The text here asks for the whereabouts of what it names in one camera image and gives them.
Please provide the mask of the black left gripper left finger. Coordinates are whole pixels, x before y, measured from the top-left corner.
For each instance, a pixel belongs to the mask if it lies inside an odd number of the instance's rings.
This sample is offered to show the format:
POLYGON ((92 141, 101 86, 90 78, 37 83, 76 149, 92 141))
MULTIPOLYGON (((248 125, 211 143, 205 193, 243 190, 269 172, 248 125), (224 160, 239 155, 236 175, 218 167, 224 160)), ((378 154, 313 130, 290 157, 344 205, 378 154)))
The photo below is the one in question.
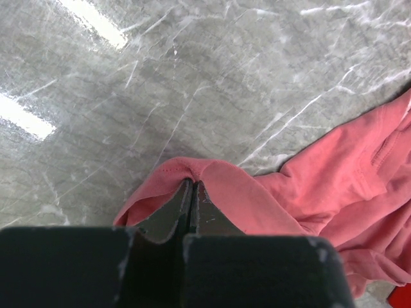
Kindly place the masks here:
POLYGON ((134 227, 1 230, 2 307, 177 307, 193 182, 134 227))

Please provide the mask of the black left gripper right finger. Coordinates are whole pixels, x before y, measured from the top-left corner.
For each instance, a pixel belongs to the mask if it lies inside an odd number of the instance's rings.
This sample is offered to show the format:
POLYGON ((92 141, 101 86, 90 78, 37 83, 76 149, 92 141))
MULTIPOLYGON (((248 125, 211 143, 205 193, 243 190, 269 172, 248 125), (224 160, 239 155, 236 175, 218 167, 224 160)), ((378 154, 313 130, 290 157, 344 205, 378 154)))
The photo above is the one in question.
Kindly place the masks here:
POLYGON ((195 185, 182 242, 183 307, 353 307, 342 261, 321 237, 245 235, 195 185))

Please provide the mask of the dusty rose t-shirt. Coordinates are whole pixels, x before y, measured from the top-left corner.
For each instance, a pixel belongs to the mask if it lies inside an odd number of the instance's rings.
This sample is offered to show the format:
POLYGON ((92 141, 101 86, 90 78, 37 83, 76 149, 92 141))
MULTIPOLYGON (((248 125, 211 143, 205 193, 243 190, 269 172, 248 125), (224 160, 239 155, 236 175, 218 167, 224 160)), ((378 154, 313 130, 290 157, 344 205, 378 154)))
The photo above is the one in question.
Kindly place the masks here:
POLYGON ((410 93, 342 124, 278 172, 250 176, 224 160, 176 157, 128 199, 115 225, 136 225, 184 179, 202 182, 241 231, 313 235, 339 252, 353 296, 410 282, 410 93))

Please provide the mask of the red plastic bin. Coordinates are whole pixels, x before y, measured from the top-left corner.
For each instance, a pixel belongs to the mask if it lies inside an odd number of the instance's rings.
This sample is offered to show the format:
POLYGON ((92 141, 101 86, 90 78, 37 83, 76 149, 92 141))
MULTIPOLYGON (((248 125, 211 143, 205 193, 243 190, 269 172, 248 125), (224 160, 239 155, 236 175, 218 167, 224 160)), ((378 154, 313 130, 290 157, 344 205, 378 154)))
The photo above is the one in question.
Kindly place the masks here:
POLYGON ((387 302, 393 308, 411 308, 411 284, 395 287, 387 302))

